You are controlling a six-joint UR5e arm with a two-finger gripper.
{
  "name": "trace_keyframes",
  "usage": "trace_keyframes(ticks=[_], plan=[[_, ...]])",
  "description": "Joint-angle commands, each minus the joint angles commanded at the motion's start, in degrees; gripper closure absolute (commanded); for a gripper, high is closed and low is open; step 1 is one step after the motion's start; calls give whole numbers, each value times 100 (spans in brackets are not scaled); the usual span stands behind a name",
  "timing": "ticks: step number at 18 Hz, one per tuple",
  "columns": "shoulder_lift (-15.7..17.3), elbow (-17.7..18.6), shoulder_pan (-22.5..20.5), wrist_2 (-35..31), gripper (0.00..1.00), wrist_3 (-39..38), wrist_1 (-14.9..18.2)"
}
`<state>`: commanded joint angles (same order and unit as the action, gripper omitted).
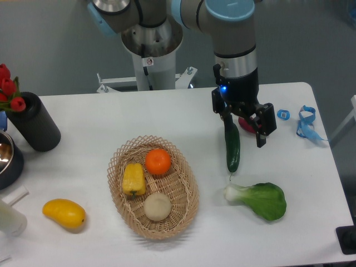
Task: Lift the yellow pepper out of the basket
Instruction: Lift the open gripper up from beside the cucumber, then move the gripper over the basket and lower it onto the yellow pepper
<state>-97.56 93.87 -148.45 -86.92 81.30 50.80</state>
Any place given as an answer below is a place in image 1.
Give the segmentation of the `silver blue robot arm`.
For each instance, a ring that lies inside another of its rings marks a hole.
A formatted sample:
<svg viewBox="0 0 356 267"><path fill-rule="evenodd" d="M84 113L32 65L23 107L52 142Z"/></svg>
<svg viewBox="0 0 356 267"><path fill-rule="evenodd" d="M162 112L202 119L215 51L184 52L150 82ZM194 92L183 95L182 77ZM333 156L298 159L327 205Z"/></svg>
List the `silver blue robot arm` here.
<svg viewBox="0 0 356 267"><path fill-rule="evenodd" d="M254 1L90 1L100 29L120 34L141 91L175 88L175 53L184 28L211 38L216 89L212 106L229 130L243 118L262 147L276 129L274 107L258 101Z"/></svg>

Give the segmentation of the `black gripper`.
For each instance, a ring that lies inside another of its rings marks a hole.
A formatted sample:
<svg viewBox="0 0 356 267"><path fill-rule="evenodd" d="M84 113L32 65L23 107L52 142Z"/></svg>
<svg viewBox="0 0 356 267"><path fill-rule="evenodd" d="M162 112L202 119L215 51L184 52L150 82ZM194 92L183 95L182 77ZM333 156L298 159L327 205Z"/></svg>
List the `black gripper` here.
<svg viewBox="0 0 356 267"><path fill-rule="evenodd" d="M213 66L217 88L212 91L212 109L215 113L222 113L225 138L230 138L234 130L233 113L253 127L256 145L262 148L266 144L266 137L276 130L276 119L272 103L261 105L258 102L258 71L227 78L220 74L220 70L220 64Z"/></svg>

